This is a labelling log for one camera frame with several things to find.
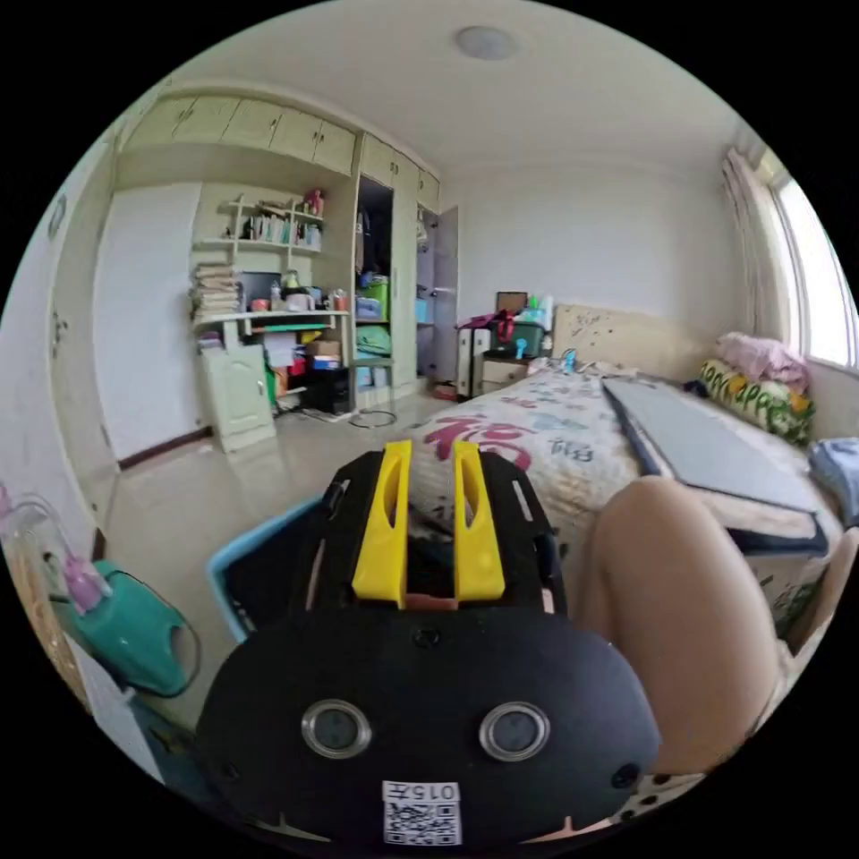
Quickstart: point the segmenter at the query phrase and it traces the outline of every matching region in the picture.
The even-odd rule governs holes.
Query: pink cloth
[[[805,359],[778,340],[732,331],[719,338],[717,351],[722,361],[754,381],[784,382],[800,392],[808,388]]]
[[[456,328],[457,330],[462,330],[463,328],[488,328],[489,323],[497,316],[495,313],[486,313],[483,316],[472,316],[470,319],[467,319],[465,322],[460,322]]]

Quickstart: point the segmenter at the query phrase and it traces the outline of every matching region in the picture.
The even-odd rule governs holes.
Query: electrical cord
[[[356,419],[360,418],[363,414],[386,414],[391,420],[384,423],[356,423]],[[383,427],[393,426],[396,423],[396,415],[387,409],[362,409],[349,420],[349,423],[359,430],[381,430]]]
[[[52,552],[45,552],[42,555],[42,560],[44,560],[46,563],[50,563],[50,561],[52,559],[56,560],[56,557]],[[130,686],[132,689],[134,689],[138,692],[144,692],[148,695],[155,695],[155,697],[162,698],[164,700],[170,700],[172,698],[178,698],[181,694],[188,691],[188,689],[191,687],[191,684],[197,679],[197,676],[200,673],[200,664],[202,662],[202,656],[203,656],[203,645],[202,645],[202,641],[200,640],[200,635],[198,634],[197,630],[194,629],[193,626],[191,626],[191,624],[188,621],[188,618],[172,602],[170,602],[169,600],[165,600],[164,597],[162,597],[161,594],[158,593],[158,591],[156,591],[155,588],[153,588],[151,585],[148,585],[145,582],[142,582],[136,575],[132,575],[131,573],[126,573],[124,570],[112,570],[110,573],[107,573],[104,576],[104,579],[106,582],[110,583],[110,580],[115,575],[127,575],[130,579],[133,579],[135,582],[137,582],[137,584],[142,584],[143,587],[147,589],[147,591],[149,591],[158,600],[161,600],[161,602],[163,602],[166,606],[169,606],[170,608],[172,608],[173,611],[180,617],[182,622],[185,624],[185,627],[188,629],[188,632],[191,633],[191,638],[193,638],[193,640],[194,640],[194,647],[195,647],[195,651],[196,651],[193,668],[191,669],[191,672],[189,673],[188,679],[185,681],[184,686],[182,686],[182,688],[179,689],[178,692],[174,692],[172,694],[165,695],[161,692],[157,692],[155,689],[152,689],[148,686],[129,683],[124,678],[123,678],[123,683],[127,686]],[[48,600],[50,602],[66,603],[66,604],[71,602],[71,599],[69,597],[60,596],[58,594],[51,594],[48,597]]]

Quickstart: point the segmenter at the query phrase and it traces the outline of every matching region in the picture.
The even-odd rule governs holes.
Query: bedspread
[[[805,472],[802,454],[779,438],[743,424],[701,402],[714,416],[777,462]],[[641,476],[600,375],[547,368],[510,387],[456,405],[409,430],[413,442],[410,503],[419,517],[453,531],[453,444],[467,440],[526,471],[557,537],[570,603],[576,572],[597,514],[624,486]],[[666,464],[654,454],[658,464]],[[739,498],[699,493],[737,539],[783,632],[820,579],[841,533],[820,497],[814,517]]]

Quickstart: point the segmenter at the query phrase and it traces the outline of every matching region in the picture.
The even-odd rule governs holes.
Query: upper cabinet
[[[140,120],[125,147],[136,149],[142,146],[157,146],[159,143],[172,143],[176,126],[187,115],[196,100],[191,96],[165,98],[157,102]]]
[[[418,199],[418,166],[401,152],[394,153],[394,191],[408,194],[411,200]]]
[[[352,174],[355,135],[291,107],[282,109],[269,148],[347,176]]]
[[[338,173],[351,174],[354,152],[355,135],[352,132],[332,123],[322,123],[316,152],[313,154],[316,164]]]
[[[418,202],[424,208],[428,208],[433,215],[437,215],[439,214],[438,196],[438,179],[426,170],[421,170],[418,176]]]
[[[275,136],[271,139],[272,152],[281,155],[291,155],[302,161],[312,161],[322,129],[322,120],[318,116],[283,107],[277,122]]]
[[[174,129],[173,139],[185,143],[216,143],[238,106],[238,98],[200,96],[184,112]]]
[[[363,134],[361,172],[438,213],[438,180],[386,143]],[[163,143],[227,143],[268,149],[353,174],[355,133],[297,107],[256,98],[207,94],[160,99],[143,116],[125,149]]]
[[[365,134],[361,149],[361,172],[370,179],[393,188],[394,167],[394,150],[381,140],[376,140],[372,134]]]
[[[282,108],[267,101],[246,98],[236,108],[226,131],[221,135],[221,142],[268,149],[275,135],[281,110]]]

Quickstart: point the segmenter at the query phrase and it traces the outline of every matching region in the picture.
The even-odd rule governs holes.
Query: ceiling light
[[[476,60],[506,60],[516,53],[514,38],[495,27],[466,27],[456,34],[456,44]]]

